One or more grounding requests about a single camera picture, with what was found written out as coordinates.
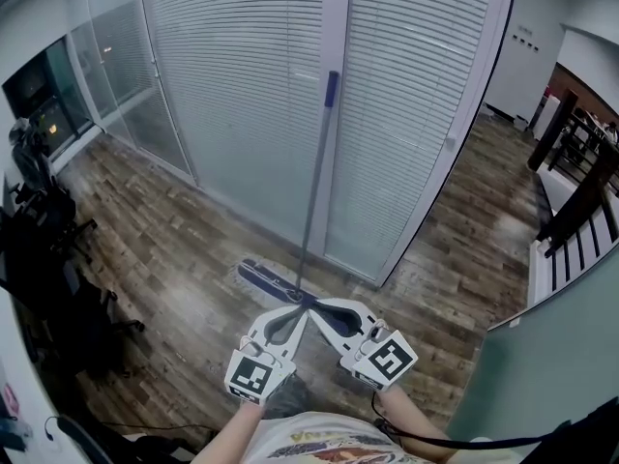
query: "glass door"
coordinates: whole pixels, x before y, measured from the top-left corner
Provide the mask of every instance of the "glass door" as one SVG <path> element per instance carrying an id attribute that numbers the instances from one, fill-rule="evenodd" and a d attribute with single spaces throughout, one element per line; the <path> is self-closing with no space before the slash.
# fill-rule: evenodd
<path id="1" fill-rule="evenodd" d="M 67 21 L 71 29 L 71 43 L 79 68 L 83 73 L 101 126 L 113 136 L 133 144 L 127 125 L 112 94 L 105 75 L 102 58 L 95 39 L 87 0 L 65 0 Z"/>
<path id="2" fill-rule="evenodd" d="M 144 0 L 200 186 L 301 243 L 318 143 L 322 0 Z"/>
<path id="3" fill-rule="evenodd" d="M 87 0 L 101 63 L 137 146 L 190 170 L 163 100 L 141 0 Z"/>
<path id="4" fill-rule="evenodd" d="M 455 161 L 472 122 L 457 115 L 471 109 L 476 58 L 487 58 L 489 5 L 350 1 L 325 256 L 356 275 L 384 281 Z"/>
<path id="5" fill-rule="evenodd" d="M 88 108 L 81 96 L 74 70 L 69 62 L 67 48 L 61 40 L 45 51 L 46 70 L 53 83 L 54 93 L 77 135 L 82 135 L 93 123 L 88 116 Z"/>

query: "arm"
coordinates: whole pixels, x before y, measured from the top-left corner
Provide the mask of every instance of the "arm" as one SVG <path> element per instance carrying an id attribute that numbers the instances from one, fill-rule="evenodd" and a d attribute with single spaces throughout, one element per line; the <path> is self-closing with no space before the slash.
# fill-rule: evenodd
<path id="1" fill-rule="evenodd" d="M 397 429 L 422 437 L 449 440 L 445 433 L 426 418 L 399 385 L 393 385 L 387 391 L 379 392 L 378 398 L 385 410 L 385 418 Z M 406 451 L 432 462 L 447 462 L 456 453 L 453 449 L 443 449 L 413 438 L 402 438 L 401 441 Z"/>
<path id="2" fill-rule="evenodd" d="M 192 464 L 239 464 L 263 415 L 263 407 L 244 402 L 213 442 L 195 457 Z"/>

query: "mop handle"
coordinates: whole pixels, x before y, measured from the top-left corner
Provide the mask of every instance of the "mop handle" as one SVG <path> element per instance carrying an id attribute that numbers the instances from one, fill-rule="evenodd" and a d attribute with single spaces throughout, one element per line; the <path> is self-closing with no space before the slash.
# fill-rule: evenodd
<path id="1" fill-rule="evenodd" d="M 309 192 L 308 215 L 306 216 L 306 228 L 303 233 L 303 244 L 301 245 L 301 257 L 299 258 L 299 269 L 297 271 L 297 281 L 294 285 L 295 293 L 299 293 L 301 289 L 301 277 L 303 276 L 303 267 L 306 263 L 308 254 L 308 242 L 310 241 L 311 221 L 313 220 L 313 210 L 316 206 L 316 194 L 318 193 L 318 182 L 320 181 L 320 172 L 322 170 L 322 160 L 325 156 L 325 147 L 327 145 L 327 134 L 329 133 L 329 124 L 331 122 L 331 111 L 333 103 L 336 99 L 336 89 L 338 88 L 339 72 L 329 71 L 329 81 L 327 82 L 327 93 L 325 94 L 325 108 L 322 113 L 322 124 L 320 128 L 320 138 L 318 139 L 318 151 L 316 152 L 316 162 L 313 168 L 313 179 L 311 181 L 311 191 Z"/>

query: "cable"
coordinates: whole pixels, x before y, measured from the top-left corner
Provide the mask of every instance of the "cable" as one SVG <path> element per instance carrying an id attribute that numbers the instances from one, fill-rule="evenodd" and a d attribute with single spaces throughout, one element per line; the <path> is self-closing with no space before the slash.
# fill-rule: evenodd
<path id="1" fill-rule="evenodd" d="M 459 442 L 458 440 L 441 440 L 437 438 L 422 437 L 413 433 L 408 433 L 396 428 L 389 420 L 387 420 L 376 409 L 376 392 L 371 397 L 371 408 L 376 415 L 381 419 L 376 426 L 380 431 L 388 436 L 399 436 L 404 438 L 413 438 L 426 444 L 443 447 L 445 449 L 457 450 L 497 450 L 497 449 L 512 449 L 514 447 L 524 447 L 527 445 L 537 444 L 547 440 L 551 436 L 556 436 L 556 430 L 552 433 L 546 433 L 539 437 L 512 438 L 507 440 L 497 440 L 495 442 Z"/>
<path id="2" fill-rule="evenodd" d="M 52 436 L 51 433 L 49 433 L 49 431 L 47 431 L 47 423 L 49 422 L 49 420 L 57 420 L 58 416 L 50 416 L 49 418 L 47 418 L 45 420 L 45 424 L 43 425 L 43 430 L 45 431 L 45 437 L 47 437 L 47 440 L 49 440 L 50 442 L 54 441 L 54 437 Z"/>
<path id="3" fill-rule="evenodd" d="M 45 424 L 44 424 L 44 431 L 45 431 L 45 437 L 47 437 L 47 440 L 53 442 L 54 437 L 52 436 L 51 433 L 49 433 L 49 431 L 47 431 L 47 423 L 49 422 L 49 420 L 57 420 L 58 418 L 60 418 L 59 416 L 50 416 L 49 418 L 47 418 L 45 420 Z M 183 429 L 183 428 L 192 428 L 192 427 L 196 427 L 196 428 L 204 428 L 204 429 L 208 429 L 209 431 L 213 432 L 213 433 L 217 433 L 218 431 L 216 429 L 211 428 L 210 426 L 207 426 L 205 424 L 182 424 L 179 426 L 147 426 L 145 424 L 124 424 L 122 422 L 112 422 L 112 421 L 99 421 L 98 422 L 100 424 L 104 424 L 105 426 L 123 426 L 125 428 L 143 428 L 143 429 L 158 429 L 158 430 L 171 430 L 171 429 Z"/>
<path id="4" fill-rule="evenodd" d="M 209 431 L 217 431 L 216 429 L 211 428 L 205 424 L 183 424 L 180 426 L 146 426 L 144 424 L 124 424 L 122 422 L 111 422 L 111 421 L 99 421 L 101 424 L 105 424 L 106 426 L 123 426 L 125 428 L 144 428 L 144 429 L 183 429 L 183 428 L 204 428 Z"/>

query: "wooden floor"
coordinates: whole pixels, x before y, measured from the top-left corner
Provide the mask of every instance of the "wooden floor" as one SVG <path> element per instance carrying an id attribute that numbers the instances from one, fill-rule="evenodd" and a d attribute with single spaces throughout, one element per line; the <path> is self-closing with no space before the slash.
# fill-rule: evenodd
<path id="1" fill-rule="evenodd" d="M 528 139 L 503 121 L 477 122 L 382 289 L 308 268 L 305 288 L 363 301 L 404 333 L 420 360 L 402 384 L 440 426 L 457 406 L 487 327 L 526 303 L 538 226 Z M 235 267 L 254 257 L 292 276 L 293 254 L 108 136 L 61 175 L 80 217 L 99 223 L 86 238 L 94 262 L 82 262 L 83 272 L 118 293 L 121 316 L 147 326 L 126 341 L 129 378 L 79 376 L 91 410 L 104 421 L 221 427 L 237 406 L 222 386 L 232 349 L 257 314 L 280 305 Z M 310 325 L 295 359 L 314 408 L 370 418 L 370 391 L 337 368 L 337 354 L 315 333 Z M 182 435 L 198 443 L 203 431 Z"/>

